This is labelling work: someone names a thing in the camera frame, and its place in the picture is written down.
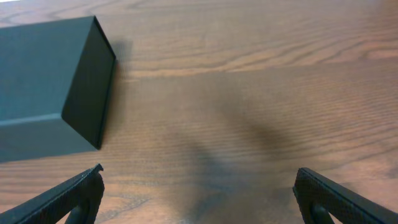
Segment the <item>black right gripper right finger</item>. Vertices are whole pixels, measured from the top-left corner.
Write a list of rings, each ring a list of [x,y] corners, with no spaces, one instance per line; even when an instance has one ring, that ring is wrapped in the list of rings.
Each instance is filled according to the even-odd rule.
[[[293,192],[304,223],[397,223],[397,213],[306,167],[297,171]]]

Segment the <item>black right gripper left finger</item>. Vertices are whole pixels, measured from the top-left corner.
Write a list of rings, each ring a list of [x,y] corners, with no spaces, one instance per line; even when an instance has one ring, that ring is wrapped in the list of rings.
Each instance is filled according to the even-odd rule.
[[[1,214],[1,223],[94,223],[104,193],[101,164]]]

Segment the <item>black gift box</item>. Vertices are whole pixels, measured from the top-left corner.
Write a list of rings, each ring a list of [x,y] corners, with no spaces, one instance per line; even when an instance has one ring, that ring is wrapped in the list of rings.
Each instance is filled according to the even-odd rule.
[[[1,29],[1,161],[101,147],[116,55],[95,16]]]

